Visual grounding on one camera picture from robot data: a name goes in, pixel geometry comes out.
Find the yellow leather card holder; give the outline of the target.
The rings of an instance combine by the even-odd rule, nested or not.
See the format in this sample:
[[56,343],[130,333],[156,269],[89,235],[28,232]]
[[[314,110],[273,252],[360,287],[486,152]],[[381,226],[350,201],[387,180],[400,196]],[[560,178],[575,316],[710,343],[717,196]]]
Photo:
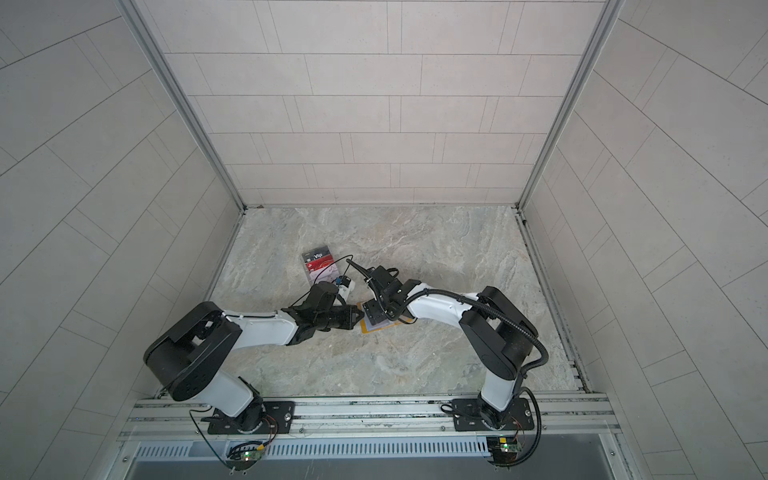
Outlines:
[[[362,304],[365,302],[360,302],[357,304],[357,306],[363,311]],[[396,320],[390,319],[385,313],[384,313],[384,323],[381,325],[377,325],[376,327],[367,327],[365,325],[364,317],[362,318],[363,324],[361,324],[360,328],[363,334],[370,334],[374,333],[376,331],[380,331],[389,327],[397,326],[397,325],[406,325],[406,324],[412,324],[414,322],[413,318],[409,318],[406,316],[401,316]]]

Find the black VIP card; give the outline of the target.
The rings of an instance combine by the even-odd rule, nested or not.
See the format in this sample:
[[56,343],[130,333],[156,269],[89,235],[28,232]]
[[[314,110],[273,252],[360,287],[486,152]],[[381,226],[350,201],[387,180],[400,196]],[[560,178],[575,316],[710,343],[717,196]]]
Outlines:
[[311,263],[327,256],[331,256],[330,249],[328,246],[323,245],[304,252],[302,254],[302,260],[305,263]]

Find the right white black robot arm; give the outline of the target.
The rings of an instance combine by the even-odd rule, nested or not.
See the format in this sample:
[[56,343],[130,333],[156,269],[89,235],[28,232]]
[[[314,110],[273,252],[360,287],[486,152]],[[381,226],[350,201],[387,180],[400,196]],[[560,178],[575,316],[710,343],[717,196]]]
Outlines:
[[433,320],[463,332],[486,369],[478,417],[491,429],[506,426],[528,372],[550,358],[532,322],[495,287],[456,293],[414,279],[401,282],[395,268],[365,268],[354,261],[349,265],[374,295],[365,304],[367,313],[399,322]]

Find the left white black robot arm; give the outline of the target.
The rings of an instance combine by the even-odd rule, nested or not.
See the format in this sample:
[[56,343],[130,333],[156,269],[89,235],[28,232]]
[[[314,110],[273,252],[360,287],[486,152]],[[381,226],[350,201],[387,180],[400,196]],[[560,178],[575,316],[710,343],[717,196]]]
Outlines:
[[221,370],[234,350],[262,345],[293,346],[320,332],[352,330],[363,318],[347,298],[346,276],[313,285],[303,302],[272,313],[225,311],[212,301],[196,305],[145,351],[143,361],[173,400],[194,399],[214,408],[207,421],[227,431],[251,433],[266,421],[258,391]]

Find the white pink card in box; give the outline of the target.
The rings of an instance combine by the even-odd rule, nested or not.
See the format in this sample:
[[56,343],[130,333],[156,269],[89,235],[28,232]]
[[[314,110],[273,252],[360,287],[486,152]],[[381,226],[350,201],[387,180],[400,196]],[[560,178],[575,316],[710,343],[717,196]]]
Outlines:
[[322,281],[334,282],[339,276],[338,265],[328,265],[310,273],[310,284],[317,284]]

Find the clear acrylic card box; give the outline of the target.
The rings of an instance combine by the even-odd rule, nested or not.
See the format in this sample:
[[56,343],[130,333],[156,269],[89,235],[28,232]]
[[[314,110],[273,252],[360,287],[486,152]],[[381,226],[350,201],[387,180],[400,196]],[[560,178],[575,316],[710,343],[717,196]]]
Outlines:
[[301,260],[310,285],[321,281],[335,282],[341,275],[336,260],[327,245],[303,252]]

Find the red card in box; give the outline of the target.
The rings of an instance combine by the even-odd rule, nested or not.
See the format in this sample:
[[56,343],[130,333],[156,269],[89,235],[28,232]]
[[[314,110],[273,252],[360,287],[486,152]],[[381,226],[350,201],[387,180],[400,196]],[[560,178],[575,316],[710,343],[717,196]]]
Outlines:
[[316,270],[318,270],[321,267],[325,267],[327,265],[330,265],[333,261],[334,261],[334,258],[331,255],[331,256],[327,256],[325,258],[316,260],[316,261],[311,262],[311,263],[305,263],[304,262],[304,264],[305,264],[305,267],[307,268],[308,271],[316,271]]

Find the white vent grille strip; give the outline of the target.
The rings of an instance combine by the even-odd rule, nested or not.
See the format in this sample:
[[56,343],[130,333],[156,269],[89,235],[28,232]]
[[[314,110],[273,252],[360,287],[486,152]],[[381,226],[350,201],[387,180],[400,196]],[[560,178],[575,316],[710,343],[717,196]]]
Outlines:
[[[139,461],[204,461],[223,458],[230,444],[214,441],[142,442]],[[278,439],[266,448],[265,460],[461,458],[491,456],[487,441],[476,437]]]

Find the left green circuit board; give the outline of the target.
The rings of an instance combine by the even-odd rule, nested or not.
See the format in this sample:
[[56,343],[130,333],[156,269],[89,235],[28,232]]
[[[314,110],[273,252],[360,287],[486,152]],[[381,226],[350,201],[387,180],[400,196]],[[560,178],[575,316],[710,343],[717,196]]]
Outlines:
[[248,441],[231,447],[227,453],[227,462],[235,471],[246,471],[259,462],[267,445],[261,441]]

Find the green circuit board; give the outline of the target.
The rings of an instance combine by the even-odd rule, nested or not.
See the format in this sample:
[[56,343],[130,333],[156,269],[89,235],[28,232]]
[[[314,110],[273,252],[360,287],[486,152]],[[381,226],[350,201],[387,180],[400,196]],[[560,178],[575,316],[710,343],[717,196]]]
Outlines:
[[522,445],[517,438],[489,436],[486,444],[490,454],[488,461],[494,466],[511,467],[521,455]]
[[227,453],[227,462],[235,471],[246,471],[259,462],[267,445],[261,441],[248,441],[231,447]]

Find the right green circuit board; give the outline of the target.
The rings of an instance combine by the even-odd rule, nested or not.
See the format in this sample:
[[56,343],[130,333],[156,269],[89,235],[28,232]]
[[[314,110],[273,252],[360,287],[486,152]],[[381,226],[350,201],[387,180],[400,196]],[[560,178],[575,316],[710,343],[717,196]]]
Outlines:
[[522,445],[517,438],[489,436],[486,444],[490,454],[488,461],[494,466],[511,467],[521,455]]

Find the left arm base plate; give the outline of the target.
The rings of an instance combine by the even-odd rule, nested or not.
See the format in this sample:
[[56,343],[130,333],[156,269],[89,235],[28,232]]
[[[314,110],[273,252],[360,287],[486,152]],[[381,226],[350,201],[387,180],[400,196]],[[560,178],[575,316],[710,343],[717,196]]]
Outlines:
[[219,409],[201,421],[212,435],[287,434],[290,432],[296,404],[292,401],[255,401],[237,417],[228,417]]

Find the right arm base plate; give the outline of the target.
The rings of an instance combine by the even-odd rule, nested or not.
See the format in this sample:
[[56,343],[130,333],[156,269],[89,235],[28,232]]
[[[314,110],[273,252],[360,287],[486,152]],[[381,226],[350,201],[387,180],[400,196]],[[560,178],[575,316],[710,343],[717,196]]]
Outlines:
[[516,398],[503,411],[497,411],[481,398],[456,398],[441,405],[452,417],[459,432],[535,429],[534,409],[526,398]]

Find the aluminium mounting rail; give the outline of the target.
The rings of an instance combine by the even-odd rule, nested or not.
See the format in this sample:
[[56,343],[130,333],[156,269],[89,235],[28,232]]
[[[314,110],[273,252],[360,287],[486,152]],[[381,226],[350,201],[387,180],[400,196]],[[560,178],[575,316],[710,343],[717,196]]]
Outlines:
[[[537,392],[544,434],[619,433],[621,427],[604,394],[584,392]],[[300,397],[294,407],[273,417],[280,424],[279,440],[426,437],[523,434],[524,426],[536,420],[532,409],[517,414],[504,430],[458,431],[458,419],[442,411],[451,401],[445,395]],[[117,438],[139,440],[250,440],[265,439],[268,430],[250,435],[236,431],[215,435],[202,421],[213,413],[199,402],[176,403],[168,399],[139,400],[119,430]]]

